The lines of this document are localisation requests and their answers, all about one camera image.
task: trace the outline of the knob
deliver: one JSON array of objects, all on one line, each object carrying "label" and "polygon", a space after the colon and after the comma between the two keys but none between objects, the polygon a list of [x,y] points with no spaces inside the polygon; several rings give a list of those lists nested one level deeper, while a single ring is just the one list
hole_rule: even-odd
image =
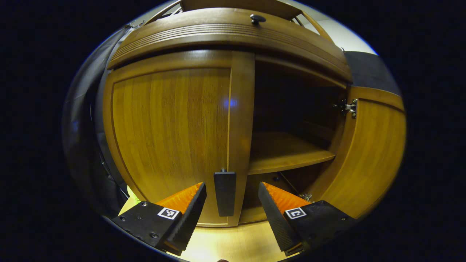
[{"label": "knob", "polygon": [[250,17],[252,19],[251,23],[253,23],[254,25],[258,25],[259,22],[265,22],[266,21],[265,17],[257,15],[257,14],[252,14]]}]

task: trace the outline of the wood grain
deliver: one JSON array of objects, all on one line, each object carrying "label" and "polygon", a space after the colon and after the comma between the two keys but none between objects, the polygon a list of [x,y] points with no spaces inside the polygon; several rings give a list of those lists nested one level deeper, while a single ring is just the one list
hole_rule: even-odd
[{"label": "wood grain", "polygon": [[369,88],[369,87],[350,86],[350,88],[351,88],[351,93],[355,97],[359,97],[365,100],[372,100],[372,101],[385,103],[385,104],[394,106],[404,112],[403,100],[398,95],[395,95],[388,91],[375,89],[375,88]]},{"label": "wood grain", "polygon": [[334,154],[285,132],[254,133],[249,175],[277,172],[332,160]]},{"label": "wood grain", "polygon": [[183,0],[181,5],[185,11],[212,7],[249,9],[272,14],[286,20],[291,20],[301,14],[300,9],[276,0]]},{"label": "wood grain", "polygon": [[115,166],[120,172],[121,176],[125,180],[126,184],[132,189],[134,194],[141,201],[147,200],[146,196],[141,192],[138,185],[135,183],[133,178],[130,176],[128,168],[126,167],[121,157],[120,148],[116,139],[115,129],[113,128],[113,86],[117,79],[118,73],[112,71],[107,76],[107,82],[103,91],[103,127],[105,131],[105,137],[109,146],[110,154],[112,155]]},{"label": "wood grain", "polygon": [[228,225],[240,219],[249,169],[254,110],[254,54],[233,51],[228,115],[227,170],[236,172],[234,216]]},{"label": "wood grain", "polygon": [[[208,197],[198,225],[236,226],[250,152],[254,55],[161,55],[114,70],[105,92],[109,148],[136,196],[157,202],[204,181]],[[238,207],[227,218],[218,216],[213,173],[228,167],[228,155],[239,179]]]},{"label": "wood grain", "polygon": [[115,133],[131,177],[153,203],[206,182],[199,223],[227,224],[212,174],[226,166],[229,82],[228,69],[179,69],[121,81],[113,91]]},{"label": "wood grain", "polygon": [[166,17],[131,33],[112,57],[108,68],[150,53],[179,47],[228,45],[283,53],[311,62],[351,82],[351,73],[343,52],[326,39],[282,18],[266,17],[260,26],[251,24],[251,10],[207,8]]},{"label": "wood grain", "polygon": [[333,163],[309,188],[313,200],[326,200],[348,215],[369,212],[392,184],[404,152],[406,119],[402,111],[350,90],[358,98],[357,119],[346,116],[342,143]]}]

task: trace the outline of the door handle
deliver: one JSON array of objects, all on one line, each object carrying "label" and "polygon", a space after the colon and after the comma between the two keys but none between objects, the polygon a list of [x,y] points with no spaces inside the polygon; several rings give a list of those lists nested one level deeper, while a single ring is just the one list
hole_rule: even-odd
[{"label": "door handle", "polygon": [[215,197],[219,216],[234,215],[234,199],[236,196],[236,172],[227,172],[222,168],[213,174],[215,184]]},{"label": "door handle", "polygon": [[265,17],[257,15],[257,14],[252,14],[250,17],[252,19],[251,23],[254,24],[254,25],[258,25],[259,22],[267,21],[267,19],[265,19]]}]

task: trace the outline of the cabinet door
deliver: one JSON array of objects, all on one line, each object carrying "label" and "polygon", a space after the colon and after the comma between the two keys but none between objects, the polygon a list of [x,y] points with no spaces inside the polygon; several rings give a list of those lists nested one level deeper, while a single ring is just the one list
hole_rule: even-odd
[{"label": "cabinet door", "polygon": [[[156,203],[201,181],[198,226],[238,224],[254,104],[254,55],[196,50],[160,55],[109,74],[105,134],[132,191]],[[213,173],[237,172],[234,216],[219,217]]]},{"label": "cabinet door", "polygon": [[351,86],[348,101],[357,99],[356,118],[346,115],[342,142],[334,161],[307,193],[359,219],[390,188],[404,152],[406,116],[403,101],[393,93]]}]

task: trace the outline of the door hinge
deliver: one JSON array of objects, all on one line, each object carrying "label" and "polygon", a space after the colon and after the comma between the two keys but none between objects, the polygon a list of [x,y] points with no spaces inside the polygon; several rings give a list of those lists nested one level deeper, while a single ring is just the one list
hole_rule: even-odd
[{"label": "door hinge", "polygon": [[309,202],[309,199],[312,198],[312,195],[311,195],[311,194],[307,194],[307,193],[299,194],[299,196],[300,196],[302,199],[304,199],[304,200],[306,200],[306,201],[308,201],[308,202]]},{"label": "door hinge", "polygon": [[351,117],[356,119],[357,99],[353,99],[353,102],[350,104],[347,103],[346,99],[343,99],[340,103],[334,104],[332,106],[341,109],[343,116],[346,116],[348,111],[351,112]]}]

